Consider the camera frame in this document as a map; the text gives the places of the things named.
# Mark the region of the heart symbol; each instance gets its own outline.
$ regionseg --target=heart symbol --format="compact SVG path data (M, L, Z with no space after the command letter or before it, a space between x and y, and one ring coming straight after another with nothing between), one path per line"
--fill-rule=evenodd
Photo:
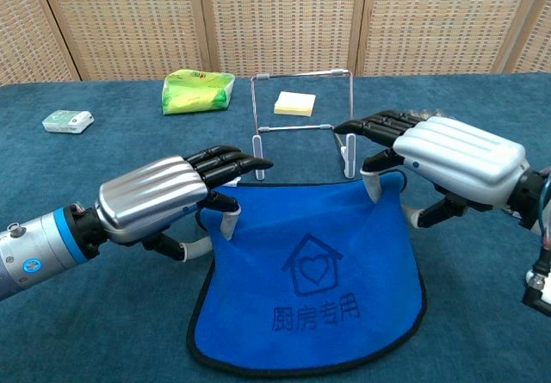
M299 269L304 278L318 286L329 271L329 259L325 254L304 256L299 260Z

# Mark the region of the table surface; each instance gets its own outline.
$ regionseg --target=table surface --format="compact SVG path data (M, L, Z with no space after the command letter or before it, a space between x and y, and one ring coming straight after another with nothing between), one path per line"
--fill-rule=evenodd
M227 144L251 151L249 81L238 79L227 111L163 116L162 82L34 83L0 87L0 226L80 201L93 203L110 178L172 154ZM281 90L315 93L312 118L275 117ZM257 86L261 125L347 119L339 78L277 79ZM358 77L356 117L382 109L434 111L523 144L530 163L551 163L550 74ZM81 135L46 133L53 110L89 110ZM344 181L327 131L273 133L264 153L275 162L266 182ZM357 144L358 165L380 150ZM403 201L439 199L408 173ZM246 181L253 181L247 176ZM200 235L189 217L170 233ZM310 380L370 382L547 381L551 318L524 306L523 276L538 238L501 211L412 230L428 310L404 346L360 368ZM210 256L177 263L141 246L114 244L101 255L0 303L0 381L235 381L198 364L185 333Z

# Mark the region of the metal cylinder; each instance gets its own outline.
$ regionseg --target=metal cylinder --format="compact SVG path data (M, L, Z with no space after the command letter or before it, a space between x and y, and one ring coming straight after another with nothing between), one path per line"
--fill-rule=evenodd
M76 266L71 239L61 208L0 232L0 300Z

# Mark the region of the robotic hand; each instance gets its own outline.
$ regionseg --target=robotic hand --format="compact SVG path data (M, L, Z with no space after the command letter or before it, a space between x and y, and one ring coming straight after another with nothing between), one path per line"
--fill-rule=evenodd
M213 188L271 166L235 147L214 146L186 158L163 158L105 182L93 207L73 204L11 224L0 232L0 300L89 261L108 239L122 245L142 242L147 250L184 260L185 247L163 231L198 208L223 212L220 229L231 237L239 204Z
M523 303L551 316L551 178L548 171L529 167L522 145L458 120L392 110L362 120L349 120L335 133L355 133L387 149L369 157L362 177L373 201L381 195L379 172L404 165L444 194L426 209L403 206L408 222L426 228L469 207L477 211L508 207L521 217L520 225L542 236L540 256L527 274Z

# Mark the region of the woven panel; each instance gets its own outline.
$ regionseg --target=woven panel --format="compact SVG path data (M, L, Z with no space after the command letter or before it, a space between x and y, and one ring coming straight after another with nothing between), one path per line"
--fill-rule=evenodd
M0 83L72 80L38 0L0 0Z
M545 2L515 71L551 71L551 0Z
M212 6L222 71L346 67L354 0L212 0Z
M55 0L89 79L201 69L191 0Z
M519 3L373 0L363 72L489 72Z

